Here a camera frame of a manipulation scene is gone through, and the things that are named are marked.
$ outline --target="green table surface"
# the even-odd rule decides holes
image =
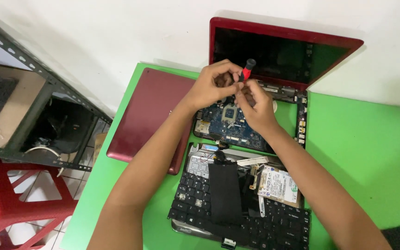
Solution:
[[[106,156],[106,150],[144,68],[195,79],[198,73],[139,63],[60,247],[86,249],[101,208],[128,165]],[[276,117],[289,132],[296,109],[279,105]],[[381,229],[400,225],[400,107],[309,93],[306,150],[364,208]],[[191,134],[189,142],[208,143]],[[181,177],[167,175],[143,216],[144,249],[220,249],[219,242],[177,233],[166,219]],[[310,249],[335,248],[312,214]]]

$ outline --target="blue circuit board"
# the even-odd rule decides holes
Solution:
[[[214,104],[201,111],[201,120],[210,123],[209,136],[214,138],[220,135],[221,137],[219,136],[217,140],[245,148],[266,150],[265,139],[249,127],[241,109],[234,104],[232,104],[232,109],[227,109],[227,107]]]

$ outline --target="red plastic stool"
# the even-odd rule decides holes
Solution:
[[[29,170],[14,183],[10,183],[7,176],[9,170]],[[61,195],[61,200],[44,202],[22,202],[19,200],[21,194],[16,194],[14,188],[38,171],[48,170],[53,182]],[[70,195],[69,189],[62,177],[56,177],[58,169],[55,167],[38,164],[5,164],[0,162],[0,250],[27,250],[40,249],[44,246],[41,239],[51,232],[65,218],[73,214],[78,201]],[[54,219],[41,229],[35,236],[22,245],[13,245],[6,227],[35,220]]]

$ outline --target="screwdriver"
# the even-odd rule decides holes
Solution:
[[[246,66],[243,69],[242,73],[240,74],[239,82],[243,82],[249,78],[249,76],[251,75],[251,70],[255,65],[256,65],[256,60],[254,59],[248,59],[246,61]]]

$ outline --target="metal shelf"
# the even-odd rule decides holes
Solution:
[[[10,137],[7,145],[5,145],[4,148],[0,148],[0,158],[37,163],[48,166],[79,169],[90,172],[92,170],[91,167],[79,165],[78,163],[80,162],[84,149],[92,136],[97,121],[101,119],[107,124],[111,125],[113,121],[112,118],[109,117],[102,110],[97,108],[97,106],[93,105],[88,99],[86,99],[86,97],[81,95],[69,83],[67,83],[57,74],[55,74],[45,63],[43,63],[36,56],[30,53],[26,48],[15,41],[1,28],[0,47],[3,48],[4,51],[6,51],[8,54],[16,58],[18,61],[29,67],[33,72],[37,73],[46,80],[46,83],[37,95],[33,104],[30,106],[29,110],[20,122],[16,131]],[[64,100],[82,105],[94,115],[91,126],[89,127],[86,136],[81,142],[80,149],[78,150],[78,153],[75,156],[73,162],[39,159],[37,157],[32,157],[19,151],[22,143],[26,140],[26,137],[35,126],[36,120],[38,119],[39,115],[41,114],[42,110],[44,109],[48,100],[52,97],[53,94],[66,96]]]

